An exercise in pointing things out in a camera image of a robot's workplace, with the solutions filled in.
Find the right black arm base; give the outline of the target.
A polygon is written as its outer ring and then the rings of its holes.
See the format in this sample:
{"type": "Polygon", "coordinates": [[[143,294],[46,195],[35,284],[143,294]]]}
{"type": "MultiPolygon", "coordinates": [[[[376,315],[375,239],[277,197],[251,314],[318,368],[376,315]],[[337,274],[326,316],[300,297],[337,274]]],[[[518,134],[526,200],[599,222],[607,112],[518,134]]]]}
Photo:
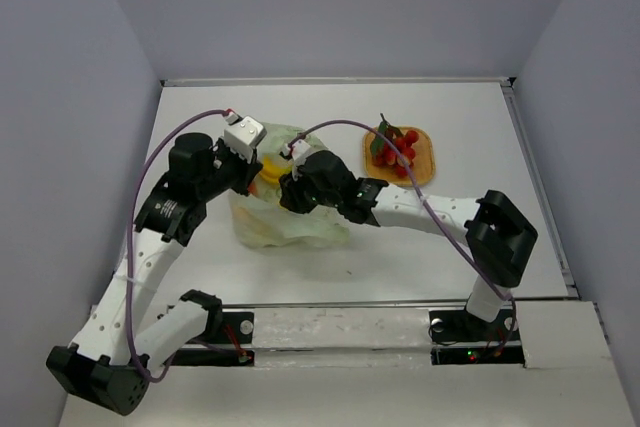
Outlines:
{"type": "Polygon", "coordinates": [[[518,327],[512,327],[512,310],[503,308],[487,323],[465,310],[432,310],[428,334],[431,361],[445,365],[523,365],[524,350],[518,327]]]}

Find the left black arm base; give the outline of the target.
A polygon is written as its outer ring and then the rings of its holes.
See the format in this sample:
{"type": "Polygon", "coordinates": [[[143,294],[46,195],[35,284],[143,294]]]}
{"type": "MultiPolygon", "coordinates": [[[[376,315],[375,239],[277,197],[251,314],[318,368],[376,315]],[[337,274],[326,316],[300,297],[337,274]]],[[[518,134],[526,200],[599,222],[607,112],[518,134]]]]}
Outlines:
{"type": "Polygon", "coordinates": [[[248,310],[225,310],[215,334],[190,341],[173,359],[174,366],[251,367],[254,365],[255,315],[248,310]]]}

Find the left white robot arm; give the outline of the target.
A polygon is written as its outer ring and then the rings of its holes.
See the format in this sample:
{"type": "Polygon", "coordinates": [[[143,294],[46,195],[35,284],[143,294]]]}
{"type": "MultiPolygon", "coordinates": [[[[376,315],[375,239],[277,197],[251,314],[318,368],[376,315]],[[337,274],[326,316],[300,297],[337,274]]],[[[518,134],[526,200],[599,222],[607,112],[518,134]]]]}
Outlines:
{"type": "Polygon", "coordinates": [[[183,294],[153,325],[139,328],[158,287],[207,216],[207,204],[228,190],[246,194],[261,168],[264,131],[179,135],[168,169],[126,233],[126,253],[83,328],[55,346],[46,366],[72,396],[121,416],[131,414],[149,386],[161,381],[177,351],[215,339],[221,300],[199,290],[183,294]]]}

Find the yellow fake banana bunch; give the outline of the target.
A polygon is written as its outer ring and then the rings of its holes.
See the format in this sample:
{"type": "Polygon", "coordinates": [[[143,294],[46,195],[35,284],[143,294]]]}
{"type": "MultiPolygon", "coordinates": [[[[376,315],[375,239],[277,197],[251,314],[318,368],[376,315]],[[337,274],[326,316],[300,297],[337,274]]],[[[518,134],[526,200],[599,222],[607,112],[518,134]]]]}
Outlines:
{"type": "Polygon", "coordinates": [[[261,160],[263,167],[259,176],[264,182],[278,186],[280,178],[292,171],[292,164],[279,155],[265,155],[261,160]]]}

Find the red cherry bunch with leaves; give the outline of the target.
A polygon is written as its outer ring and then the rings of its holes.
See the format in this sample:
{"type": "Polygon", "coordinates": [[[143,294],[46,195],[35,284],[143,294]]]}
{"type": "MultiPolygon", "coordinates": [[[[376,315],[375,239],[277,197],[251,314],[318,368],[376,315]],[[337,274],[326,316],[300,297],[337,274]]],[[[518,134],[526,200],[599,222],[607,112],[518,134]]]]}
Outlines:
{"type": "Polygon", "coordinates": [[[406,178],[408,173],[405,163],[410,167],[413,166],[413,160],[416,157],[413,146],[419,140],[419,133],[414,129],[402,130],[391,124],[383,114],[380,117],[377,131],[385,137],[385,140],[373,135],[369,147],[372,165],[391,169],[397,177],[406,178]]]}

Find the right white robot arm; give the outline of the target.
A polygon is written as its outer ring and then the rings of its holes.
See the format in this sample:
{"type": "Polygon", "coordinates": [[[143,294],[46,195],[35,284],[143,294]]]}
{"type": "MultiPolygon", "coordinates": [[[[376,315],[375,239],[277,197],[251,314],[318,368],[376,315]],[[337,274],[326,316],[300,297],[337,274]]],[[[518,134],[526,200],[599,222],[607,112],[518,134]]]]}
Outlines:
{"type": "Polygon", "coordinates": [[[500,191],[478,199],[426,196],[382,179],[357,178],[328,150],[298,159],[279,185],[280,205],[296,214],[323,206],[354,224],[406,228],[451,241],[477,273],[460,315],[462,331],[473,339],[496,328],[538,240],[536,228],[500,191]]]}

